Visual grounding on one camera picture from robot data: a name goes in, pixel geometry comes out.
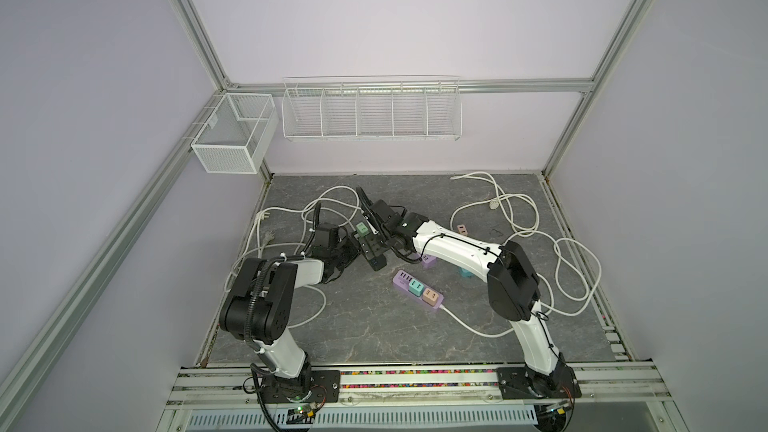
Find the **green plug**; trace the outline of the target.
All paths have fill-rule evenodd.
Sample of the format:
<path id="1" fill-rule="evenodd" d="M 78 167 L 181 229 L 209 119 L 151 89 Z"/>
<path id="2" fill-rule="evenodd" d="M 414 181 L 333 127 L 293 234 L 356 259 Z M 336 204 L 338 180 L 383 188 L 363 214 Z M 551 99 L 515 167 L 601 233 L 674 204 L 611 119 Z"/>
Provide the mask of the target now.
<path id="1" fill-rule="evenodd" d="M 364 237 L 370 233 L 369 227 L 364 222 L 357 223 L 355 229 L 360 237 Z"/>

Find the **black power strip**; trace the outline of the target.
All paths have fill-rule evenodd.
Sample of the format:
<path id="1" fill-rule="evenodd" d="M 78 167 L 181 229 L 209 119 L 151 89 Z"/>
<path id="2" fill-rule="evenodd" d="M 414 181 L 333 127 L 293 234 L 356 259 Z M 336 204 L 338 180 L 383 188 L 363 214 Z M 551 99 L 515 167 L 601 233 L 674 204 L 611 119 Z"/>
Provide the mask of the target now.
<path id="1" fill-rule="evenodd" d="M 379 271 L 387 265 L 387 259 L 385 257 L 387 248 L 379 234 L 358 234 L 357 240 L 361 254 L 374 271 Z"/>

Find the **purple power strip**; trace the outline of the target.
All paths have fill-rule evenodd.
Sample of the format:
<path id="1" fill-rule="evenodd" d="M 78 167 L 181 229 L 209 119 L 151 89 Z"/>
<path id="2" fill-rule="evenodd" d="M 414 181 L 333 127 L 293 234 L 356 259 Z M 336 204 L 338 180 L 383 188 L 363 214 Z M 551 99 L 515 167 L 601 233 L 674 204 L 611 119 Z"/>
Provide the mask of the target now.
<path id="1" fill-rule="evenodd" d="M 434 256 L 424 254 L 421 256 L 421 265 L 424 269 L 430 269 L 434 267 L 438 262 L 438 259 Z"/>
<path id="2" fill-rule="evenodd" d="M 392 278 L 393 287 L 405 297 L 431 310 L 439 310 L 444 296 L 404 270 L 398 270 Z"/>

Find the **teal plug purple strip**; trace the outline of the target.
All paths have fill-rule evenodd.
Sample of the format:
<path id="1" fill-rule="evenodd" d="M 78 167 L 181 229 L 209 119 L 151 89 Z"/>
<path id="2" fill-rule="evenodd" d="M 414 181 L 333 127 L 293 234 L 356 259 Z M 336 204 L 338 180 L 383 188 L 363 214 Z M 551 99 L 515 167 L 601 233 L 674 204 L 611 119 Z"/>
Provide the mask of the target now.
<path id="1" fill-rule="evenodd" d="M 425 285 L 417 279 L 411 279 L 408 282 L 408 291 L 416 297 L 421 297 L 425 290 Z"/>

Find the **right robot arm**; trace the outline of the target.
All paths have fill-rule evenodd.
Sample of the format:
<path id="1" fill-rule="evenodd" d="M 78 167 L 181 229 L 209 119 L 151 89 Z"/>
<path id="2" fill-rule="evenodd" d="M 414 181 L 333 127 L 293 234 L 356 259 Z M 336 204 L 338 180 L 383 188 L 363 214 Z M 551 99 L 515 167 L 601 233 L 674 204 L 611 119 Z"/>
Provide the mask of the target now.
<path id="1" fill-rule="evenodd" d="M 471 272 L 486 284 L 492 310 L 512 323 L 524 354 L 526 372 L 535 384 L 555 387 L 567 364 L 551 338 L 540 301 L 539 279 L 522 246 L 473 239 L 427 217 L 396 212 L 382 200 L 361 200 L 362 212 L 382 244 L 415 261 L 427 255 Z"/>

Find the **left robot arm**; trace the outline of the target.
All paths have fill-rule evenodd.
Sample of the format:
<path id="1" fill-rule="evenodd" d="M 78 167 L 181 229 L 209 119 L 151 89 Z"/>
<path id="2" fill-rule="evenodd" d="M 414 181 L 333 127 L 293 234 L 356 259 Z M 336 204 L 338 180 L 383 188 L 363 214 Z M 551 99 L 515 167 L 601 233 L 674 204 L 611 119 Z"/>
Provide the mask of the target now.
<path id="1" fill-rule="evenodd" d="M 360 253 L 353 233 L 323 223 L 297 253 L 245 259 L 220 309 L 219 328 L 260 357 L 261 374 L 299 379 L 309 359 L 289 331 L 294 291 L 338 278 Z"/>

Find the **pink plug lower purple strip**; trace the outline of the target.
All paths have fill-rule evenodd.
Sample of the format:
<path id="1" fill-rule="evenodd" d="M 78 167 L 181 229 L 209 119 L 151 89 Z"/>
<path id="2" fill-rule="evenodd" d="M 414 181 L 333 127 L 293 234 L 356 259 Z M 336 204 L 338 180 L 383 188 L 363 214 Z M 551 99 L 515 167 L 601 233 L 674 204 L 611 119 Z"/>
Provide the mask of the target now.
<path id="1" fill-rule="evenodd" d="M 442 295 L 431 288 L 425 288 L 422 292 L 421 299 L 430 307 L 436 307 L 441 302 Z"/>

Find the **small white mesh basket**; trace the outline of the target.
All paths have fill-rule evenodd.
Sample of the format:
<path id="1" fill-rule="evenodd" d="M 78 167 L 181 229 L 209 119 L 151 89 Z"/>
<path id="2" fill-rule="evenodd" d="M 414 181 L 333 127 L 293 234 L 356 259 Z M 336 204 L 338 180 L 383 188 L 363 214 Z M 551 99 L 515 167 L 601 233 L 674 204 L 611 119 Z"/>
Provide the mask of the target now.
<path id="1" fill-rule="evenodd" d="M 279 120 L 273 96 L 225 93 L 192 142 L 207 173 L 258 174 Z"/>

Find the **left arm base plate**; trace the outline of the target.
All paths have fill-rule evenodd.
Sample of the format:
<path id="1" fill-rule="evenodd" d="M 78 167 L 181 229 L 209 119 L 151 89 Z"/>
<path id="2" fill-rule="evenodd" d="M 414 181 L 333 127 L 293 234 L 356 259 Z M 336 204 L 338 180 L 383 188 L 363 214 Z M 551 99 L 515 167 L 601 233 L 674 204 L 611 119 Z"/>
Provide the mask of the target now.
<path id="1" fill-rule="evenodd" d="M 311 370 L 297 378 L 260 380 L 259 392 L 267 404 L 336 403 L 341 391 L 341 373 L 337 369 Z"/>

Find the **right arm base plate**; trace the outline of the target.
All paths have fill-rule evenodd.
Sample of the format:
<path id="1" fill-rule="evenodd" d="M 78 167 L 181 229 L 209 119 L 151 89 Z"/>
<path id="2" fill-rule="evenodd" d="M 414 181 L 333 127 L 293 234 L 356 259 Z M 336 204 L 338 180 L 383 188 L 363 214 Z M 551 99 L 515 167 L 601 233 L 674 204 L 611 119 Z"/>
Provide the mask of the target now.
<path id="1" fill-rule="evenodd" d="M 574 370 L 558 364 L 549 375 L 535 372 L 527 366 L 497 369 L 499 389 L 503 399 L 577 399 L 582 397 Z"/>

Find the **aluminium frame rail front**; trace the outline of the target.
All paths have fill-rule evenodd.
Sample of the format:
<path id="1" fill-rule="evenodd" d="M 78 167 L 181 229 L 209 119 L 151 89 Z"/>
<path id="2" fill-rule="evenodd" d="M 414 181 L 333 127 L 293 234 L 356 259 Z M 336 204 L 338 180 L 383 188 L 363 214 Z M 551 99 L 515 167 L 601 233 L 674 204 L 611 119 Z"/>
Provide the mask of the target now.
<path id="1" fill-rule="evenodd" d="M 498 364 L 469 365 L 331 365 L 318 367 L 323 382 L 312 391 L 328 394 L 334 407 L 385 405 L 491 405 L 504 402 L 509 380 Z M 573 363 L 577 401 L 670 401 L 672 394 L 651 362 Z M 247 367 L 183 369 L 165 407 L 168 409 L 245 408 L 256 396 Z"/>

